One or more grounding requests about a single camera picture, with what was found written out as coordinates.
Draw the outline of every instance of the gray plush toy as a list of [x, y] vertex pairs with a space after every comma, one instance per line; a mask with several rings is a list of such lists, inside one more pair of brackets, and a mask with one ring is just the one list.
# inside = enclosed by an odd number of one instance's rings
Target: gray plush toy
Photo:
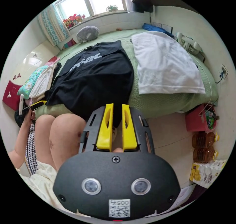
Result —
[[76, 38], [79, 43], [85, 43], [94, 40], [98, 37], [99, 30], [95, 26], [86, 26], [82, 28], [77, 34]]

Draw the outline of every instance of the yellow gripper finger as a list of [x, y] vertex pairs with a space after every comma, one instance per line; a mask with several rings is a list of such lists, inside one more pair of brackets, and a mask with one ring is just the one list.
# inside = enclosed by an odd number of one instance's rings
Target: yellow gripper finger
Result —
[[101, 150], [109, 150], [111, 152], [112, 145], [112, 121], [113, 121], [113, 103], [107, 104], [104, 110], [102, 123], [100, 126], [97, 148]]
[[136, 149], [137, 141], [130, 113], [130, 106], [125, 104], [122, 104], [122, 136], [123, 151], [127, 149]]

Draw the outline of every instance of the patterned curtain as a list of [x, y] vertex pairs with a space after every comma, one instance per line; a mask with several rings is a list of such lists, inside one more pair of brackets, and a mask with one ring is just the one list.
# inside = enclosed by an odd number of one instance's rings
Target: patterned curtain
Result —
[[70, 37], [71, 34], [61, 19], [54, 3], [45, 8], [38, 17], [41, 28], [52, 46], [56, 46]]

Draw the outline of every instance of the yellow cap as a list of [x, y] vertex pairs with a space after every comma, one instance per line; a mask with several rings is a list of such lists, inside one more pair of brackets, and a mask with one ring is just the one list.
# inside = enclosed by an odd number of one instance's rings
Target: yellow cap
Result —
[[214, 155], [213, 155], [213, 160], [215, 161], [216, 160], [216, 158], [218, 157], [218, 151], [215, 151], [215, 153], [214, 153]]
[[220, 140], [220, 137], [219, 137], [219, 135], [217, 135], [217, 133], [216, 133], [215, 142], [218, 141], [218, 140]]

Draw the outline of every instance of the plastic bottle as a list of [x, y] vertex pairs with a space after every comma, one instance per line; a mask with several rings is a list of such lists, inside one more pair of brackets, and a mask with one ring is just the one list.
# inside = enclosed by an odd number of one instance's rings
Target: plastic bottle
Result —
[[218, 151], [215, 151], [213, 146], [210, 146], [209, 148], [195, 149], [192, 158], [194, 162], [206, 163], [210, 162], [212, 159], [215, 161], [217, 156]]
[[205, 132], [200, 132], [198, 134], [193, 135], [192, 137], [192, 146], [197, 149], [197, 148], [209, 148], [212, 146], [216, 141], [218, 141], [220, 137], [213, 133], [205, 133]]

